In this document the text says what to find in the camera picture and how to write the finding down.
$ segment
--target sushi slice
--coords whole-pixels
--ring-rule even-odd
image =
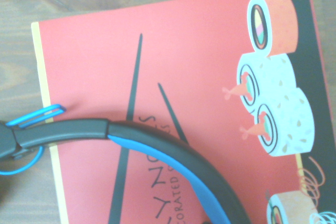
[[[311,151],[315,136],[314,118],[309,101],[301,89],[263,95],[259,101],[252,128],[263,126],[263,132],[257,134],[269,155],[284,156]]]
[[[316,213],[312,200],[299,190],[274,194],[266,210],[268,224],[307,224]]]
[[[237,86],[223,91],[227,98],[232,94],[239,95],[246,110],[254,114],[259,96],[295,88],[294,70],[286,54],[265,58],[253,52],[240,58],[237,67]]]

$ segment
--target orange swirl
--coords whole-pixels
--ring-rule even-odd
[[[319,170],[322,181],[318,183],[316,177],[307,169],[305,168],[299,168],[298,169],[298,175],[299,175],[299,183],[300,183],[300,191],[310,197],[312,201],[314,202],[315,207],[317,208],[319,204],[319,198],[320,198],[320,190],[319,187],[322,186],[325,181],[325,174],[321,168],[321,166],[316,162],[315,159],[312,157],[309,157],[309,159],[316,165],[317,169]]]

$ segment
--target shrimp tail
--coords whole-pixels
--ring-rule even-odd
[[[223,93],[225,93],[224,98],[225,100],[229,100],[231,97],[231,93],[227,88],[222,88]]]
[[[243,135],[241,136],[243,140],[247,139],[248,137],[248,132],[247,129],[245,129],[244,127],[240,127],[239,131],[243,133]]]

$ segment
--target yellow stripe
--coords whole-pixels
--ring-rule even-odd
[[[42,103],[44,107],[47,107],[51,105],[51,102],[47,81],[47,72],[44,63],[40,29],[38,22],[32,23],[31,26],[32,26],[31,33],[33,35],[33,42],[35,48],[35,56],[37,60],[37,71],[38,71],[38,79],[40,82]],[[46,120],[47,123],[50,123],[52,121],[53,121],[52,118]],[[61,224],[69,224],[57,145],[50,147],[50,154],[51,154],[52,171],[54,172],[60,221]]]
[[[302,170],[303,169],[303,164],[302,164],[301,154],[300,153],[295,154],[295,159],[296,159],[296,164],[297,164],[298,170],[299,170],[299,176],[303,177],[304,176],[304,172]],[[301,185],[300,185],[300,188],[307,193],[307,189],[306,188],[301,187]]]

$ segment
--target book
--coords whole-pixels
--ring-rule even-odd
[[[336,212],[336,148],[312,0],[173,0],[32,24],[55,120],[132,120],[178,137],[252,223]],[[173,168],[111,141],[50,148],[61,223],[209,223]]]

